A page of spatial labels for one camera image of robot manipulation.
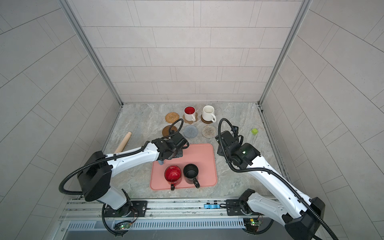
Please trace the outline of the grey felt round coaster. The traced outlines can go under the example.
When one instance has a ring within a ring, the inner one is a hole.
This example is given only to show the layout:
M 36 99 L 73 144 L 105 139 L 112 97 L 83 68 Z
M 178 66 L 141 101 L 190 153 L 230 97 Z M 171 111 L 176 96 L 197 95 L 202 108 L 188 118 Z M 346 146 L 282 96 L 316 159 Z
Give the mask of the grey felt round coaster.
M 199 130 L 197 127 L 193 125 L 186 126 L 183 131 L 183 135 L 185 138 L 193 139 L 195 138 L 199 133 Z

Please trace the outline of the white mug red inside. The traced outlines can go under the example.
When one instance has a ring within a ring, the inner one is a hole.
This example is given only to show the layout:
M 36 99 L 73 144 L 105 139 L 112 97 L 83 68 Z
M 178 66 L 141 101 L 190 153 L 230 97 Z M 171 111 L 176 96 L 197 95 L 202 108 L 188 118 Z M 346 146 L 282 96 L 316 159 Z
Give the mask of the white mug red inside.
M 195 122 L 196 117 L 196 109 L 192 106 L 187 106 L 184 109 L 184 119 L 188 122 Z

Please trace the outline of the brown wooden coaster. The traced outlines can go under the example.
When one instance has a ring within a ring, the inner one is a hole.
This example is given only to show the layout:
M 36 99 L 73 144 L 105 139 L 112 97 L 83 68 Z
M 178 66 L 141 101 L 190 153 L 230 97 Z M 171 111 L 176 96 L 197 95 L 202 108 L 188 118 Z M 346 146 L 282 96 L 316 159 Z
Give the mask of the brown wooden coaster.
M 203 123 L 205 123 L 205 124 L 212 124 L 212 123 L 214 123 L 213 121 L 206 121 L 206 120 L 204 120 L 203 116 L 201 116 L 201 121 Z
M 170 138 L 178 131 L 177 127 L 168 125 L 163 128 L 162 134 L 163 138 Z

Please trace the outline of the woven rattan coaster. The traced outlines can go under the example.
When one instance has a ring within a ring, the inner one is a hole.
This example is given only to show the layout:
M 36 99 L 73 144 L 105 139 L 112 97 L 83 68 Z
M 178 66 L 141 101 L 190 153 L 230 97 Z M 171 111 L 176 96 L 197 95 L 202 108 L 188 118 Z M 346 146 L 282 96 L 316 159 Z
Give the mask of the woven rattan coaster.
M 175 121 L 177 121 L 178 119 L 180 118 L 180 115 L 178 113 L 175 113 L 175 112 L 170 112 L 168 114 L 166 114 L 165 116 L 165 121 L 167 123 L 170 123 L 170 124 L 173 124 Z

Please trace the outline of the white lace coaster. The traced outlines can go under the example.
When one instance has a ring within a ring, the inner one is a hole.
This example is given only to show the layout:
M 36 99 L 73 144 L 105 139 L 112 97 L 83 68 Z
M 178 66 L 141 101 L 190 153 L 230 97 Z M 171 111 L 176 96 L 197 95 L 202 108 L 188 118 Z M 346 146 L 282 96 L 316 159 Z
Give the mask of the white lace coaster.
M 205 126 L 202 135 L 208 139 L 214 138 L 217 135 L 217 128 L 214 126 Z

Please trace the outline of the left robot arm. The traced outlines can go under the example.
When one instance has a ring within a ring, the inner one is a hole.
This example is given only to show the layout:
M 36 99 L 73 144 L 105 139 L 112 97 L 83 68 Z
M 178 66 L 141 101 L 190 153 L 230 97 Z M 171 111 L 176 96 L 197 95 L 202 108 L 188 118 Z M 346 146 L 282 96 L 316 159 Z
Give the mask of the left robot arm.
M 147 141 L 140 148 L 105 155 L 97 151 L 86 164 L 66 176 L 59 184 L 65 195 L 82 195 L 87 202 L 98 201 L 110 206 L 120 216 L 127 216 L 133 204 L 124 189 L 111 185 L 111 179 L 123 171 L 141 164 L 180 158 L 189 147 L 188 140 L 180 133 L 169 131 L 165 137 Z

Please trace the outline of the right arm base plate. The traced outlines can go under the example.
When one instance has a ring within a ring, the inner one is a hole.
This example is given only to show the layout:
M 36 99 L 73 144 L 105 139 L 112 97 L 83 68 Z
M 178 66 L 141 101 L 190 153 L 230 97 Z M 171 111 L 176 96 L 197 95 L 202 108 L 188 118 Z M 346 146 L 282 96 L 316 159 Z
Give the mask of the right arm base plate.
M 253 212 L 251 209 L 245 208 L 245 203 L 238 199 L 228 199 L 224 203 L 228 216 L 262 216 L 263 214 Z

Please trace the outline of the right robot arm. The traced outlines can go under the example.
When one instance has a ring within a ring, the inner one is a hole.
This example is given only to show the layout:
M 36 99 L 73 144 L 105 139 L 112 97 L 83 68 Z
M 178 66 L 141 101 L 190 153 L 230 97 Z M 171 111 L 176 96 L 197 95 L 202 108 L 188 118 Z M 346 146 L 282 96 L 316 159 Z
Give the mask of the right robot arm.
M 323 227 L 332 239 L 338 238 L 324 221 L 325 203 L 318 197 L 309 197 L 289 183 L 260 151 L 243 142 L 239 129 L 228 119 L 219 121 L 216 140 L 219 155 L 225 158 L 233 172 L 249 173 L 277 198 L 272 201 L 248 189 L 239 198 L 245 213 L 260 213 L 280 223 L 294 240 L 319 239 L 316 236 L 319 227 Z

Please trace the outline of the cork paw print coaster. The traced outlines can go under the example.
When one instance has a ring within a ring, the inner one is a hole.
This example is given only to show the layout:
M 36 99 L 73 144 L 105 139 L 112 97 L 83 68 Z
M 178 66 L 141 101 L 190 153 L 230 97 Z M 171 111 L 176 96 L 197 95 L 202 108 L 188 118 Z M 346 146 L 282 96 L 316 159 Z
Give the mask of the cork paw print coaster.
M 183 120 L 184 120 L 184 123 L 187 123 L 187 124 L 194 124 L 194 123 L 196 123 L 196 122 L 198 122 L 198 113 L 197 112 L 195 112 L 195 121 L 188 121 L 188 120 L 186 120 L 186 118 L 185 118 L 185 115 L 183 115 Z

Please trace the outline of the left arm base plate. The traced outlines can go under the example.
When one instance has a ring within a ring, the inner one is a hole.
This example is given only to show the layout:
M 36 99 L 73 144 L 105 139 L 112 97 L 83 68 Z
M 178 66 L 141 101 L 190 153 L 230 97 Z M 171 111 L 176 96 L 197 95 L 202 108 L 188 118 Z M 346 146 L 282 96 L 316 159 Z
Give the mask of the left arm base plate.
M 133 218 L 144 217 L 147 210 L 147 201 L 128 201 L 118 210 L 106 206 L 104 216 L 107 218 Z

